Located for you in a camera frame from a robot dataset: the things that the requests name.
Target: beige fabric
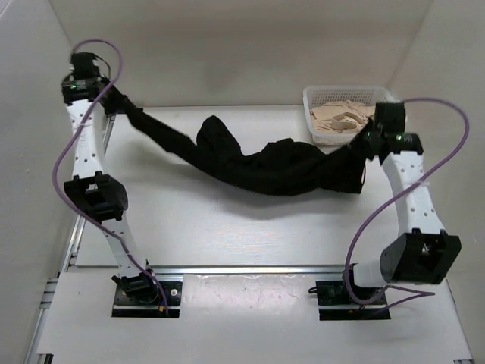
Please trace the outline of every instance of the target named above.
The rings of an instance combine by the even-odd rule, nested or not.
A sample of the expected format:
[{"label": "beige fabric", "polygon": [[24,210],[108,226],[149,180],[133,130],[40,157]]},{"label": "beige fabric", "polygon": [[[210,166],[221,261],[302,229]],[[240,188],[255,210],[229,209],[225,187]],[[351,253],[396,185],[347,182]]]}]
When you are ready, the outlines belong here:
[{"label": "beige fabric", "polygon": [[374,115],[375,106],[362,102],[334,101],[310,111],[313,128],[318,133],[357,133]]}]

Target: black garment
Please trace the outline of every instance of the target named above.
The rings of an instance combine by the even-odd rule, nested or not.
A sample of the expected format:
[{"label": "black garment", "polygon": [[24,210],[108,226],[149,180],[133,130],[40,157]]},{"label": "black garment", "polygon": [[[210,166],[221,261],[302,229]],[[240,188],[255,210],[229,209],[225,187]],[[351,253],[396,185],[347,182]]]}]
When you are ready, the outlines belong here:
[{"label": "black garment", "polygon": [[292,139],[268,143],[252,155],[241,147],[224,123],[211,116],[197,134],[197,145],[186,135],[140,111],[124,100],[130,123],[165,151],[174,153],[228,184],[266,195],[295,196],[317,188],[360,193],[365,158],[343,146],[324,154],[316,146]]}]

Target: laundry basket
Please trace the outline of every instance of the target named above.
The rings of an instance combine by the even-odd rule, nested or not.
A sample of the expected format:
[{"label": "laundry basket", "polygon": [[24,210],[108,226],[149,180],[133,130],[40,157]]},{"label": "laundry basket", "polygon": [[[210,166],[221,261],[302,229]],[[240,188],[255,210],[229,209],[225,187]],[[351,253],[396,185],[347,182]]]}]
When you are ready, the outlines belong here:
[{"label": "laundry basket", "polygon": [[339,146],[352,140],[354,133],[318,133],[313,128],[310,110],[332,101],[355,101],[375,105],[379,101],[395,101],[381,86],[309,86],[303,90],[303,105],[311,137],[315,144]]}]

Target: white panel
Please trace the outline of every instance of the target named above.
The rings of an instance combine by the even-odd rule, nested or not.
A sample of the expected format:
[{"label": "white panel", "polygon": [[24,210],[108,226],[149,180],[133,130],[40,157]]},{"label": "white panel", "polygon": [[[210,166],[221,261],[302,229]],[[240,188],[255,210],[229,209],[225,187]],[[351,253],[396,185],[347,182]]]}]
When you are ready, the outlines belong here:
[{"label": "white panel", "polygon": [[[60,83],[69,45],[43,0],[13,0],[0,16],[0,362],[19,363],[72,215],[51,185],[70,138]],[[69,176],[70,166],[62,173]]]},{"label": "white panel", "polygon": [[[111,318],[109,275],[62,274],[39,353],[86,362],[453,363],[470,359],[446,283],[391,320],[320,322],[310,275],[185,276],[179,319]],[[390,292],[390,301],[403,297]]]},{"label": "white panel", "polygon": [[[145,106],[301,104],[312,84],[385,86],[431,0],[51,0],[70,41],[110,39]],[[105,46],[87,48],[116,62]]]},{"label": "white panel", "polygon": [[[310,141],[303,107],[154,108],[149,114],[194,140],[217,115],[242,152],[287,137]],[[126,117],[115,121],[107,168],[127,188],[128,222],[152,265],[340,264],[359,225],[392,196],[377,160],[360,196],[316,190],[265,196],[224,184],[167,154]],[[365,231],[355,259],[372,259],[397,237],[394,207]],[[102,234],[87,225],[78,265],[115,265]]]},{"label": "white panel", "polygon": [[[485,321],[478,302],[483,294],[476,284],[485,279],[485,2],[439,0],[430,8],[421,32],[391,84],[393,94],[405,98],[438,96],[458,103],[470,116],[468,144],[432,179],[436,210],[450,234],[462,239],[462,251],[450,273],[464,329],[478,362],[485,360]],[[413,105],[410,125],[424,142],[425,167],[429,168],[459,141],[461,119],[442,106]],[[474,277],[470,282],[467,277]]]}]

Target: perforated basket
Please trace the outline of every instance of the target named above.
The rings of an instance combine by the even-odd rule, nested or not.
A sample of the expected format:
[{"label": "perforated basket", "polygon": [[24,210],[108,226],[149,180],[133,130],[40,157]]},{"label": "perforated basket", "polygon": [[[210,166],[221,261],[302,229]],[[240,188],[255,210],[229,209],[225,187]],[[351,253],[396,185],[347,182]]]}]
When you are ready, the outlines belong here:
[{"label": "perforated basket", "polygon": [[311,137],[315,144],[339,146],[352,140],[355,134],[318,133],[313,128],[310,110],[332,101],[355,101],[375,105],[379,101],[394,101],[390,92],[381,86],[309,86],[303,90],[303,106]]}]

